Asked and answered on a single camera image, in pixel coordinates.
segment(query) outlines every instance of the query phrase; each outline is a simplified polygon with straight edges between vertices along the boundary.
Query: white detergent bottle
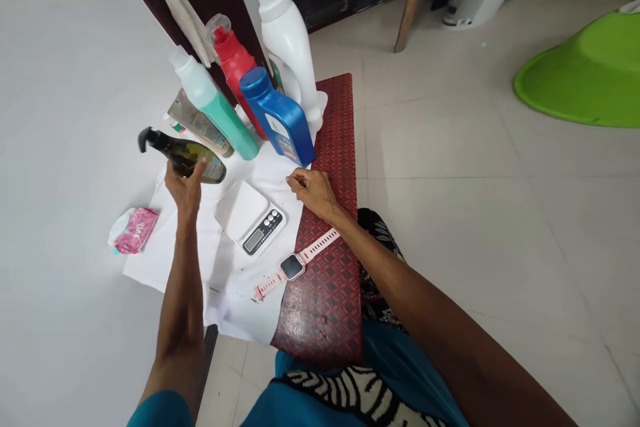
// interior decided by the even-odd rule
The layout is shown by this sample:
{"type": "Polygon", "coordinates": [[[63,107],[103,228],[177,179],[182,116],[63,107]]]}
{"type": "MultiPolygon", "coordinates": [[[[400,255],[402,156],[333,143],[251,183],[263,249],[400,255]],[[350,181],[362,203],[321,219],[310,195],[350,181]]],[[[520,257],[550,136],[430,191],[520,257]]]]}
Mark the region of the white detergent bottle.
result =
{"type": "Polygon", "coordinates": [[[302,107],[312,134],[322,127],[327,94],[315,88],[309,35],[293,0],[258,0],[262,38],[278,87],[302,107]]]}

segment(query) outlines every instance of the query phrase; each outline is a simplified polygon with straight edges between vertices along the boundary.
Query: watch face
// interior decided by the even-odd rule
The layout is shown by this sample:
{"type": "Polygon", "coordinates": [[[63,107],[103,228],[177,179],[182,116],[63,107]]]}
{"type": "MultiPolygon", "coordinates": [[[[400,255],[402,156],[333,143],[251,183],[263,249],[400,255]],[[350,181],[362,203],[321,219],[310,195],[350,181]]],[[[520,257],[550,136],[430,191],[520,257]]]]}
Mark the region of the watch face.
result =
{"type": "Polygon", "coordinates": [[[292,280],[296,275],[302,273],[305,269],[304,266],[298,260],[298,257],[295,254],[291,254],[289,257],[285,258],[280,264],[280,268],[285,273],[285,276],[288,280],[292,280]]]}

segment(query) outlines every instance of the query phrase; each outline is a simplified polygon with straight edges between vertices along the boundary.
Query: white paper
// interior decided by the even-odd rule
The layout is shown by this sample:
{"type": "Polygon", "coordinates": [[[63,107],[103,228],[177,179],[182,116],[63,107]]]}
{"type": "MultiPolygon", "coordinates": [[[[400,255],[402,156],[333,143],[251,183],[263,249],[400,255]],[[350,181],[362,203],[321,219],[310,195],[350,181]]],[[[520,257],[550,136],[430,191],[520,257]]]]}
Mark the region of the white paper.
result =
{"type": "MultiPolygon", "coordinates": [[[[219,185],[202,185],[197,220],[198,258],[205,295],[204,323],[206,326],[217,324],[221,334],[268,345],[278,324],[285,285],[259,303],[253,300],[253,292],[295,250],[303,204],[295,198],[285,177],[296,165],[275,153],[269,142],[263,143],[252,161],[242,160],[238,153],[222,161],[227,166],[227,177],[219,185]],[[214,218],[218,200],[238,180],[253,186],[287,217],[282,232],[256,258],[249,257],[234,244],[214,218]]],[[[123,270],[126,276],[160,292],[167,287],[177,228],[176,205],[165,187],[164,173],[161,172],[149,203],[150,208],[159,212],[157,223],[143,251],[128,256],[123,270]]]]}

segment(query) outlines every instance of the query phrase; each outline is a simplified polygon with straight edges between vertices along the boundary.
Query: red patterned mat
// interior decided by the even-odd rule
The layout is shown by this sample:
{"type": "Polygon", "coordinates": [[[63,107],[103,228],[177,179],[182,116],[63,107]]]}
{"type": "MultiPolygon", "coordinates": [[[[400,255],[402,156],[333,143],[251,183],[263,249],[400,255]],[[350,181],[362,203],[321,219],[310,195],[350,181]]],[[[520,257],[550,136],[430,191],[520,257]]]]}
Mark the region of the red patterned mat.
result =
{"type": "MultiPolygon", "coordinates": [[[[357,218],[351,74],[320,81],[317,86],[327,93],[329,102],[315,141],[316,159],[311,168],[329,174],[338,202],[357,218]]],[[[296,252],[330,228],[305,207],[296,252]]],[[[322,368],[360,361],[359,262],[341,238],[313,259],[304,275],[287,282],[271,345],[322,368]]]]}

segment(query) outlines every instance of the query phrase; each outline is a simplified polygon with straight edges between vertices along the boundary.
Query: floor tile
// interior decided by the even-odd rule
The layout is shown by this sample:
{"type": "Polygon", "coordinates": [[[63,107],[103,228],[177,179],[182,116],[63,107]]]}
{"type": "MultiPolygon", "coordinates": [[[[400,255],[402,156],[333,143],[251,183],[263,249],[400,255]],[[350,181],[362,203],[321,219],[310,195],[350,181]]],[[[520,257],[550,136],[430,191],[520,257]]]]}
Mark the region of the floor tile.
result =
{"type": "Polygon", "coordinates": [[[531,58],[628,1],[507,0],[493,19],[459,34],[468,42],[483,81],[510,93],[513,76],[531,58]]]}
{"type": "Polygon", "coordinates": [[[353,130],[355,142],[355,177],[367,178],[367,144],[365,136],[365,112],[353,111],[353,130]]]}
{"type": "Polygon", "coordinates": [[[251,342],[247,348],[242,378],[258,389],[265,389],[275,375],[276,352],[274,347],[251,342]]]}
{"type": "Polygon", "coordinates": [[[358,208],[369,207],[369,186],[367,179],[356,180],[356,193],[358,197],[358,208]]]}
{"type": "Polygon", "coordinates": [[[366,113],[368,178],[517,175],[517,155],[483,90],[366,113]]]}
{"type": "Polygon", "coordinates": [[[579,426],[639,424],[640,416],[602,345],[478,314],[472,317],[579,426]]]}
{"type": "Polygon", "coordinates": [[[408,264],[467,311],[598,338],[526,179],[368,184],[408,264]]]}
{"type": "Polygon", "coordinates": [[[234,371],[242,375],[248,345],[249,343],[246,340],[218,334],[213,355],[216,360],[222,360],[234,371]]]}
{"type": "Polygon", "coordinates": [[[639,175],[640,130],[595,127],[549,117],[513,94],[495,93],[528,175],[639,175]]]}
{"type": "Polygon", "coordinates": [[[264,389],[254,386],[247,379],[242,379],[240,383],[240,393],[238,395],[238,405],[235,408],[233,427],[237,427],[245,421],[255,401],[258,400],[258,397],[260,397],[263,391],[264,389]]]}
{"type": "Polygon", "coordinates": [[[640,178],[532,184],[607,343],[640,353],[640,178]]]}
{"type": "Polygon", "coordinates": [[[440,26],[413,32],[400,53],[364,51],[365,107],[432,98],[480,86],[471,50],[440,26]]]}
{"type": "Polygon", "coordinates": [[[211,362],[196,427],[232,427],[241,376],[224,362],[211,362]]]}
{"type": "Polygon", "coordinates": [[[442,12],[429,12],[421,0],[407,48],[394,53],[406,0],[378,5],[354,26],[361,48],[365,107],[477,89],[479,76],[469,46],[441,26],[442,12]]]}
{"type": "Polygon", "coordinates": [[[364,84],[362,76],[361,49],[358,42],[348,41],[345,33],[350,31],[356,17],[312,33],[309,36],[313,68],[316,81],[350,73],[353,82],[353,108],[364,108],[364,84]]]}

